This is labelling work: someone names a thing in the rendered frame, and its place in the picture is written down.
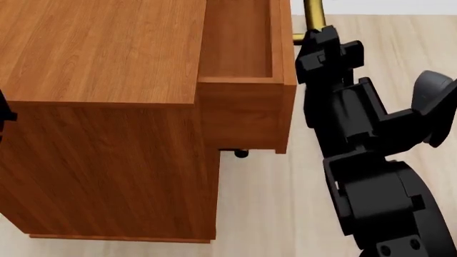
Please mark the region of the wooden cabinet drawer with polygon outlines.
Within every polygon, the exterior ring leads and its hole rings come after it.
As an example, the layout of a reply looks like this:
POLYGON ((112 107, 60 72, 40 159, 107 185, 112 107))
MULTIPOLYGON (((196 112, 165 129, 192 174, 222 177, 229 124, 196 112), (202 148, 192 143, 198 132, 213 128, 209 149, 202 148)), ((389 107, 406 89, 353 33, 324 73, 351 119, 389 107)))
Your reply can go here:
POLYGON ((289 0, 207 0, 197 83, 206 143, 285 153, 293 60, 289 0))

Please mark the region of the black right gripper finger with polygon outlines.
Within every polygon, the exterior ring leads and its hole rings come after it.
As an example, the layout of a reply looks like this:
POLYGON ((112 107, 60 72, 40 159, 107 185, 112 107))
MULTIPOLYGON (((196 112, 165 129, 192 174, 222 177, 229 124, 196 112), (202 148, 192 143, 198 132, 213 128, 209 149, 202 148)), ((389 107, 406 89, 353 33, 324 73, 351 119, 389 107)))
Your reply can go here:
POLYGON ((359 40, 341 44, 343 80, 353 80, 353 70, 364 66, 364 46, 359 40))
POLYGON ((332 25, 320 31, 312 29, 305 33, 295 61, 296 77, 303 83, 343 83, 341 42, 332 25))

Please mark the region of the wooden cabinet body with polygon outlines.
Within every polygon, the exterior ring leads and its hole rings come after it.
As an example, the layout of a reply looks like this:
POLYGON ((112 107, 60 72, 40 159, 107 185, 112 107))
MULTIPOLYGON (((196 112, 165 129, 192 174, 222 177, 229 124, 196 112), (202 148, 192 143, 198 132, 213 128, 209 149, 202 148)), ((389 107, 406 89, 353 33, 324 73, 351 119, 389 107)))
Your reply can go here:
POLYGON ((206 0, 0 0, 0 214, 32 237, 206 242, 206 0))

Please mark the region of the brass drawer handle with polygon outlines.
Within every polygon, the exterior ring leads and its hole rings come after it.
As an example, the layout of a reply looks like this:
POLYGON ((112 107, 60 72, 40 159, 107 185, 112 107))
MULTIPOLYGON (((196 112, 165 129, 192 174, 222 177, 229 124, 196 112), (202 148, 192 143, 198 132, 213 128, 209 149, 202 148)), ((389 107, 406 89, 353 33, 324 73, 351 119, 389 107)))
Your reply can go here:
POLYGON ((293 34, 293 45, 300 46, 308 34, 317 34, 326 27, 323 0, 303 0, 306 33, 293 34))

